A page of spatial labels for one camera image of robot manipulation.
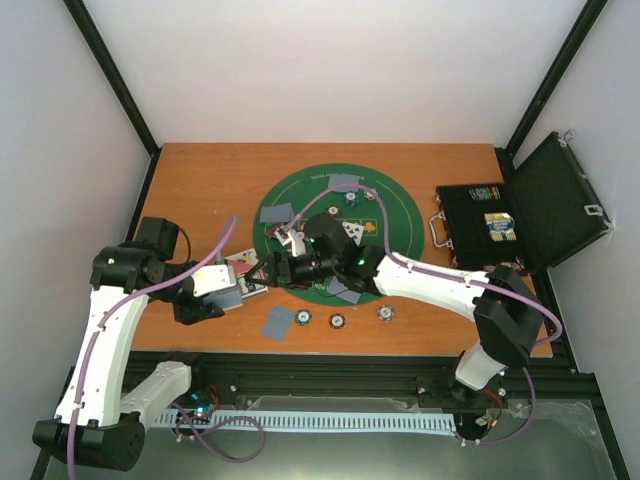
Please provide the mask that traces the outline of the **grey playing card deck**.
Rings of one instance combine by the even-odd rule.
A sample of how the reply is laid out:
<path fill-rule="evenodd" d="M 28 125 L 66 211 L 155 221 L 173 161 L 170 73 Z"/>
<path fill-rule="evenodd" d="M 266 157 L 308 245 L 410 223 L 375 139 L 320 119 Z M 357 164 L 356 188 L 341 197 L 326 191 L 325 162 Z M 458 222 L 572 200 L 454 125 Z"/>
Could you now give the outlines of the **grey playing card deck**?
<path fill-rule="evenodd" d="M 213 304 L 224 312 L 242 307 L 244 304 L 241 291 L 228 290 L 225 292 L 211 292 L 203 297 L 205 304 Z"/>

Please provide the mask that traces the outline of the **blue patterned playing card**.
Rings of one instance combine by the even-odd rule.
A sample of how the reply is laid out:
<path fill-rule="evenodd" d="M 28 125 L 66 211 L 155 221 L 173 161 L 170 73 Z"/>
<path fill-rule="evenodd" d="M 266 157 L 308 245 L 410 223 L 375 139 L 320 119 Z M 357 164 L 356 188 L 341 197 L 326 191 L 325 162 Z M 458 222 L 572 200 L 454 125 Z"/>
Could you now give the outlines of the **blue patterned playing card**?
<path fill-rule="evenodd" d="M 290 203 L 263 206 L 259 212 L 259 222 L 263 224 L 288 223 L 294 218 Z"/>

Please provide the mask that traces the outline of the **dark red chips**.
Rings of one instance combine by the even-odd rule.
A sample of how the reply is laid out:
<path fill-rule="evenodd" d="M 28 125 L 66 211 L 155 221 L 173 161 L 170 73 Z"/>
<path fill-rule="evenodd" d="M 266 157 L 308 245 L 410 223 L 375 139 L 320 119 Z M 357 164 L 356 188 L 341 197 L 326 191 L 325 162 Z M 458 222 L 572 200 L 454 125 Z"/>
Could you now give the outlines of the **dark red chips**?
<path fill-rule="evenodd" d="M 331 205 L 327 208 L 327 213 L 332 217 L 338 216 L 340 212 L 341 212 L 341 209 L 336 205 Z"/>

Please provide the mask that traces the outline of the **dark red poker chip stack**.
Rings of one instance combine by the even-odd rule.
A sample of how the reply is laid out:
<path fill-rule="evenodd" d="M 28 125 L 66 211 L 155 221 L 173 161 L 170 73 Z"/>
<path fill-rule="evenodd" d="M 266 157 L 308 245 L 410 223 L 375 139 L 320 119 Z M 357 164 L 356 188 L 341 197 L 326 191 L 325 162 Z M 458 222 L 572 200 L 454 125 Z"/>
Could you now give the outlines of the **dark red poker chip stack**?
<path fill-rule="evenodd" d="M 346 324 L 346 319 L 343 315 L 336 313 L 329 317 L 328 323 L 332 329 L 342 329 Z"/>

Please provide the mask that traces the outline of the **blue peach chips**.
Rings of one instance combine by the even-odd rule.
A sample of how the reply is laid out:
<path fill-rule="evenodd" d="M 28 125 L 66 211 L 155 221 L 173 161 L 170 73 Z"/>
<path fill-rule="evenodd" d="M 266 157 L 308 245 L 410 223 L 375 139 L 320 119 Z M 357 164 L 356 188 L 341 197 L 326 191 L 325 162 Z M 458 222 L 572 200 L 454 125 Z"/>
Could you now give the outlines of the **blue peach chips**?
<path fill-rule="evenodd" d="M 368 201 L 374 201 L 374 200 L 376 200 L 376 199 L 379 197 L 379 193 L 378 193 L 378 191 L 377 191 L 375 188 L 371 188 L 371 189 L 369 189 L 369 190 L 366 190 L 366 191 L 364 192 L 364 195 L 365 195 L 365 198 L 366 198 Z"/>

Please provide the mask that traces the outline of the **blue white poker chip stack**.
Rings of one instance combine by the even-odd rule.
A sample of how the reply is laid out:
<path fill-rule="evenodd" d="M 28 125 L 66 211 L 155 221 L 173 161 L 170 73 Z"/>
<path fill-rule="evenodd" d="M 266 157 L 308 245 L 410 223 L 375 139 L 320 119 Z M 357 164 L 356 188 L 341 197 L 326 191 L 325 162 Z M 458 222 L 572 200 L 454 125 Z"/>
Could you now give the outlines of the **blue white poker chip stack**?
<path fill-rule="evenodd" d="M 395 311 L 390 305 L 381 305 L 377 310 L 377 316 L 383 322 L 391 321 L 394 314 Z"/>

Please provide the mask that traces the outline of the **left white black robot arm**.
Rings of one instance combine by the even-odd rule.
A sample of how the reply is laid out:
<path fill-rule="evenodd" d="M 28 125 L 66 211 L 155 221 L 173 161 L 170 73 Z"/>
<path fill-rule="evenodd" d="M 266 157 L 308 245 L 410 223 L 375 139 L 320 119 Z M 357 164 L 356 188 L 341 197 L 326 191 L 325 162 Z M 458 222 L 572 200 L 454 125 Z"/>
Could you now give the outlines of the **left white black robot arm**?
<path fill-rule="evenodd" d="M 129 394 L 124 374 L 138 323 L 149 303 L 171 305 L 176 322 L 191 326 L 224 316 L 205 296 L 236 287 L 232 267 L 216 263 L 238 224 L 231 216 L 217 245 L 200 261 L 176 264 L 182 229 L 157 217 L 141 220 L 131 240 L 94 258 L 90 311 L 77 363 L 50 420 L 36 423 L 32 439 L 67 466 L 129 471 L 141 456 L 150 424 L 181 397 L 201 400 L 208 378 L 182 361 L 164 361 Z"/>

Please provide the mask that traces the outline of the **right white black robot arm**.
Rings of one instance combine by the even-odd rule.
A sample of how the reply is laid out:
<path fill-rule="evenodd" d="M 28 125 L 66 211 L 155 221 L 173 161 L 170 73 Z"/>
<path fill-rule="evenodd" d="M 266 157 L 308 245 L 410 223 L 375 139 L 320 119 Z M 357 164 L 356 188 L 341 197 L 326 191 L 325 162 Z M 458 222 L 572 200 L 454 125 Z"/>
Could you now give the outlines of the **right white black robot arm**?
<path fill-rule="evenodd" d="M 363 244 L 354 228 L 327 213 L 309 218 L 301 231 L 280 227 L 274 234 L 284 250 L 260 258 L 245 274 L 248 282 L 307 290 L 334 278 L 352 292 L 413 299 L 474 323 L 478 340 L 444 386 L 454 402 L 469 405 L 496 376 L 527 366 L 544 319 L 513 269 L 470 272 L 414 261 L 389 246 Z"/>

